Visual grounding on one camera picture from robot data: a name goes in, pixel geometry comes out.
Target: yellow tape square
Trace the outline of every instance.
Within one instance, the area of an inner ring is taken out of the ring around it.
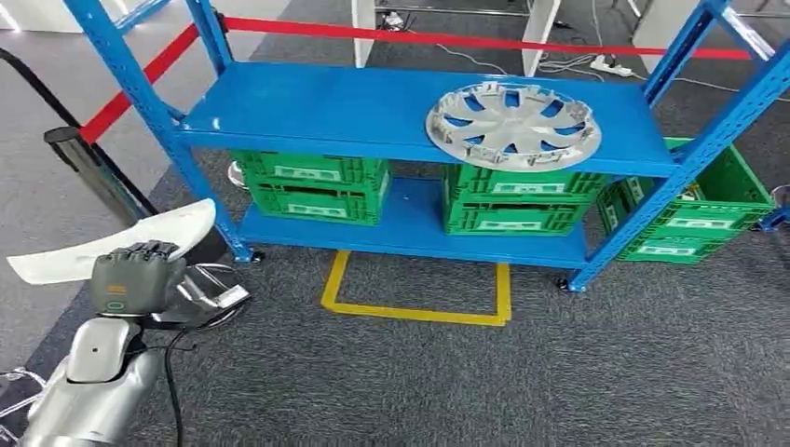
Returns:
[[[511,268],[508,264],[497,264],[497,313],[463,314],[457,312],[439,312],[435,310],[404,309],[379,305],[354,305],[338,303],[337,293],[346,273],[350,251],[338,251],[334,256],[332,270],[326,280],[321,305],[339,314],[366,315],[369,317],[414,319],[419,321],[436,321],[441,323],[476,324],[482,326],[504,326],[511,320]]]

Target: green plastic crate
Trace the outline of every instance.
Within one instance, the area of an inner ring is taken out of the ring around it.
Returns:
[[[375,189],[388,172],[387,160],[347,156],[306,156],[231,151],[244,182],[357,191]]]
[[[386,174],[376,191],[354,192],[287,184],[250,185],[263,214],[344,224],[378,224],[389,187]]]
[[[606,186],[598,195],[595,203],[607,234],[617,228],[620,222],[628,216],[629,209],[626,207],[623,193],[617,184]]]
[[[590,203],[608,182],[606,174],[506,172],[469,164],[443,166],[451,196],[477,203]]]
[[[453,200],[444,182],[444,231],[450,235],[561,236],[587,204],[469,203]]]
[[[676,147],[686,141],[672,139],[672,144]],[[770,195],[734,146],[725,149],[696,181],[704,200],[673,200],[650,223],[644,236],[731,239],[773,210]],[[649,178],[619,183],[629,210],[652,187]]]
[[[611,233],[629,213],[623,193],[615,184],[604,189],[598,197],[597,206],[607,234]],[[617,259],[632,262],[696,264],[726,243],[726,240],[654,237],[643,233],[632,240],[618,254]]]
[[[696,264],[727,241],[688,237],[640,237],[618,255],[622,261]]]

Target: silver wheel cover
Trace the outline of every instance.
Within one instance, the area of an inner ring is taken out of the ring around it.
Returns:
[[[590,107],[540,86],[484,82],[444,94],[426,118],[430,140],[475,166],[544,172],[598,150]]]

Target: red barrier rope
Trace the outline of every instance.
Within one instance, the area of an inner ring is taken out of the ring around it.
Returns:
[[[383,40],[404,44],[443,44],[463,47],[484,47],[501,49],[542,49],[545,51],[564,51],[569,53],[619,54],[619,55],[662,55],[664,48],[638,48],[621,46],[561,45],[522,42],[519,40],[496,39],[492,37],[473,37],[443,33],[393,33],[386,30],[369,30],[350,26],[326,25],[320,23],[300,23],[296,21],[243,19],[225,17],[229,30],[257,31],[262,33],[299,34],[314,37],[356,37],[360,39]],[[702,59],[749,60],[749,53],[739,49],[700,48],[693,57]]]
[[[182,54],[195,42],[198,38],[198,28],[195,24],[191,24],[184,29],[178,37],[173,39],[169,45],[162,50],[143,70],[145,77],[151,83],[156,82],[174,62],[181,57]],[[98,114],[90,119],[90,121],[79,130],[82,138],[88,143],[96,142],[99,137],[112,126],[124,112],[126,112],[131,103],[123,91],[119,91],[112,100],[102,107]]]
[[[256,31],[262,33],[299,34],[313,37],[330,38],[361,38],[400,42],[404,44],[443,44],[462,47],[484,47],[501,49],[542,49],[545,51],[563,51],[570,53],[620,54],[620,55],[662,55],[663,48],[639,48],[619,46],[561,45],[521,42],[518,40],[496,39],[491,37],[473,37],[466,35],[442,33],[393,33],[385,30],[369,30],[349,26],[326,25],[320,23],[299,23],[296,21],[275,21],[260,19],[243,19],[225,17],[225,26],[229,30]],[[198,29],[191,24],[184,29],[161,53],[159,53],[143,70],[149,82],[156,82],[173,63],[198,38]],[[694,52],[693,57],[702,59],[723,59],[744,61],[751,59],[749,53],[738,49],[701,48]],[[98,114],[80,129],[86,142],[93,143],[112,126],[131,103],[123,91],[118,92],[112,100],[102,107]]]

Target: shelf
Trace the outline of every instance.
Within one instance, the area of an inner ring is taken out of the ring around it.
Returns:
[[[603,142],[574,171],[667,177],[678,165],[638,83],[500,74],[234,62],[179,132],[191,146],[457,163],[425,134],[450,90],[496,80],[542,85],[592,107]]]
[[[439,181],[396,178],[378,226],[266,217],[252,205],[239,235],[247,242],[467,261],[560,268],[586,264],[581,225],[564,237],[447,236],[440,216],[441,193]]]

